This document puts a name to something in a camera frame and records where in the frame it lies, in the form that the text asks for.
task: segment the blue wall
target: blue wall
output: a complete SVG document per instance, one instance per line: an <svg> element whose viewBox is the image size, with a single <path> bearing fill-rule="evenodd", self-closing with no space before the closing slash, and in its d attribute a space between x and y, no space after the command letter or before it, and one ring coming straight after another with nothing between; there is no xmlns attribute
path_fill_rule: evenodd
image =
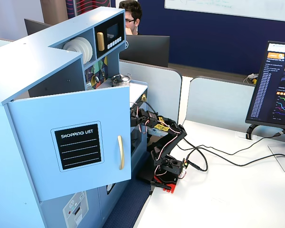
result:
<svg viewBox="0 0 285 228"><path fill-rule="evenodd" d="M169 35L171 63L248 75L259 72L268 40L285 41L285 22L165 9L164 0L139 2L139 32Z"/></svg>

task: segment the gold door handle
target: gold door handle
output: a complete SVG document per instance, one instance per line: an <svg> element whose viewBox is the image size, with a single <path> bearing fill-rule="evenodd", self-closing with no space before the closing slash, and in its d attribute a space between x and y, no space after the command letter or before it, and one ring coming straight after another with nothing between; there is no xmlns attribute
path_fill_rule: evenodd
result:
<svg viewBox="0 0 285 228"><path fill-rule="evenodd" d="M120 150L120 166L119 169L122 170L124 168L124 146L122 137L118 136L119 150Z"/></svg>
<svg viewBox="0 0 285 228"><path fill-rule="evenodd" d="M105 42L104 42L104 34L102 32L97 32L97 42L98 42L98 50L104 51Z"/></svg>

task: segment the shopping list sign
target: shopping list sign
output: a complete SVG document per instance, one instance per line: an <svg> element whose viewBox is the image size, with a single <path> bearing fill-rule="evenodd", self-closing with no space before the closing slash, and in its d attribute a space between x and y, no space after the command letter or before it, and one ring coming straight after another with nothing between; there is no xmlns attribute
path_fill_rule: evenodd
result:
<svg viewBox="0 0 285 228"><path fill-rule="evenodd" d="M52 130L61 171L102 162L100 123Z"/></svg>

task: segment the man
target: man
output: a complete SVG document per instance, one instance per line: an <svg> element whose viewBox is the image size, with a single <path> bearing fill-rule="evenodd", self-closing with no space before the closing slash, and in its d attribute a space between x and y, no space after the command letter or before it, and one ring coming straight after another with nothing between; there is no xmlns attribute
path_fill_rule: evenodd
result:
<svg viewBox="0 0 285 228"><path fill-rule="evenodd" d="M125 9L126 35L139 35L137 27L143 15L140 4L135 0L126 0L119 3L120 9Z"/></svg>

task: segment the black robotic arm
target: black robotic arm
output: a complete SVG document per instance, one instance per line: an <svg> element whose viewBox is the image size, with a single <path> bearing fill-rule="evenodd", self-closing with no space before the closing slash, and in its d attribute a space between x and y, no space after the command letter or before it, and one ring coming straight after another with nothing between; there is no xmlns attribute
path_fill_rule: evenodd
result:
<svg viewBox="0 0 285 228"><path fill-rule="evenodd" d="M184 176L188 164L185 159L179 161L170 153L186 137L187 133L181 125L177 125L175 121L169 118L139 109L138 106L135 108L131 110L131 127L139 125L141 129L141 126L145 126L166 134L149 145L147 151L151 153L153 162L152 172L154 172L154 176L151 184L173 193L177 180Z"/></svg>

